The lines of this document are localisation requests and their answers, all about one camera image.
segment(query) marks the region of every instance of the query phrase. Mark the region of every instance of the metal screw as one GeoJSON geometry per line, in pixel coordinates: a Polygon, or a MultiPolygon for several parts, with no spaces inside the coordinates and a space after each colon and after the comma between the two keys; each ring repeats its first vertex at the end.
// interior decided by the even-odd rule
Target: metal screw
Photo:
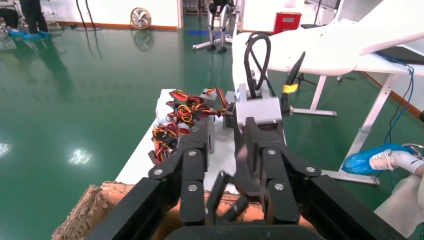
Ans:
{"type": "Polygon", "coordinates": [[[281,191],[284,189],[284,186],[281,183],[276,183],[274,185],[274,188],[277,189],[278,191],[281,191]]]}
{"type": "Polygon", "coordinates": [[[315,173],[315,168],[313,168],[313,167],[311,167],[311,166],[308,166],[307,168],[306,168],[306,171],[308,171],[308,172],[310,172],[310,173],[315,173]]]}
{"type": "Polygon", "coordinates": [[[188,186],[188,190],[189,190],[190,192],[194,192],[194,191],[196,191],[197,189],[198,189],[198,186],[196,186],[196,185],[194,185],[194,184],[192,184],[192,185],[188,186]]]}
{"type": "Polygon", "coordinates": [[[161,169],[155,170],[153,172],[154,175],[161,175],[164,171],[162,171],[161,169]]]}

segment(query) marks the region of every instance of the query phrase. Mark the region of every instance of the wooden baseboard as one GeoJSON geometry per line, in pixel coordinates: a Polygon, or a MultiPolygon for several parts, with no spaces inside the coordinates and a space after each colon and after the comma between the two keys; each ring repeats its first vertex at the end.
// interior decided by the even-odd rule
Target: wooden baseboard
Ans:
{"type": "MultiPolygon", "coordinates": [[[[361,73],[366,76],[367,78],[369,78],[371,81],[373,81],[375,84],[377,84],[378,86],[380,86],[380,88],[382,87],[382,85],[376,81],[372,76],[370,76],[368,73],[361,71],[361,73]]],[[[407,104],[408,101],[406,101],[405,99],[402,99],[402,96],[400,96],[399,94],[397,94],[394,91],[390,92],[389,95],[396,103],[400,104],[402,107],[405,107],[405,105],[407,104]]],[[[420,119],[420,115],[421,115],[421,111],[416,108],[414,105],[412,105],[411,103],[408,104],[408,106],[406,107],[406,110],[408,112],[410,112],[412,115],[414,115],[415,117],[417,117],[418,119],[420,119]]]]}
{"type": "MultiPolygon", "coordinates": [[[[77,25],[77,26],[83,26],[82,22],[76,22],[76,21],[60,21],[60,25],[70,26],[70,25],[77,25]]],[[[87,27],[91,27],[91,22],[86,22],[85,25],[87,27]]],[[[111,24],[111,23],[94,23],[96,27],[99,28],[110,28],[110,29],[129,29],[129,24],[111,24]]],[[[163,30],[177,30],[178,27],[176,26],[156,26],[151,25],[150,28],[152,29],[163,29],[163,30]]]]}

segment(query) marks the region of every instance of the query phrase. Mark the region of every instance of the person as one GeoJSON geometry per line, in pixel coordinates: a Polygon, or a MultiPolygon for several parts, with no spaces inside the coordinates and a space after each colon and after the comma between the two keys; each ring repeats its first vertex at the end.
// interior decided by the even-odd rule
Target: person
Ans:
{"type": "Polygon", "coordinates": [[[28,23],[29,33],[23,35],[24,39],[34,39],[50,35],[46,19],[41,12],[40,0],[20,0],[20,7],[25,16],[26,23],[28,23]]]}
{"type": "Polygon", "coordinates": [[[412,153],[408,147],[385,144],[350,155],[342,168],[354,174],[393,171],[396,168],[411,173],[395,186],[391,196],[374,211],[405,238],[424,222],[424,160],[412,153]]]}
{"type": "Polygon", "coordinates": [[[22,36],[24,31],[18,30],[19,15],[18,13],[9,8],[0,8],[0,18],[6,22],[7,32],[11,36],[22,36]]]}

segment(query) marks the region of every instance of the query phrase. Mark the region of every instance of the white cloth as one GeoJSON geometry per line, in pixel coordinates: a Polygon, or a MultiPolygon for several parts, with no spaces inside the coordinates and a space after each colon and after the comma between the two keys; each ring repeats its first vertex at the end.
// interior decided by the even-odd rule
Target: white cloth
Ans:
{"type": "Polygon", "coordinates": [[[405,238],[409,237],[417,225],[424,222],[422,180],[415,175],[402,179],[374,213],[405,238]]]}

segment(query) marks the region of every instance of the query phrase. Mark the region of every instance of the white wall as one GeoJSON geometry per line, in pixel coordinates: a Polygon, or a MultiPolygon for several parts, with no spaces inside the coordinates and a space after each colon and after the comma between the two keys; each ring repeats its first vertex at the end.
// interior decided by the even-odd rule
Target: white wall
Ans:
{"type": "MultiPolygon", "coordinates": [[[[313,24],[315,5],[304,2],[305,0],[245,0],[243,30],[273,32],[278,12],[302,13],[300,24],[313,24]],[[293,6],[293,3],[295,3],[295,8],[285,7],[286,4],[293,6]]],[[[320,19],[324,12],[328,11],[323,9],[319,11],[320,19]]]]}
{"type": "MultiPolygon", "coordinates": [[[[75,0],[51,0],[55,16],[48,15],[50,6],[46,0],[41,0],[46,19],[62,22],[81,22],[75,0]]],[[[151,14],[151,24],[154,26],[178,26],[177,0],[88,0],[88,6],[94,23],[128,25],[130,13],[136,8],[145,8],[151,14]]],[[[89,23],[90,17],[85,0],[79,0],[84,21],[89,23]]]]}

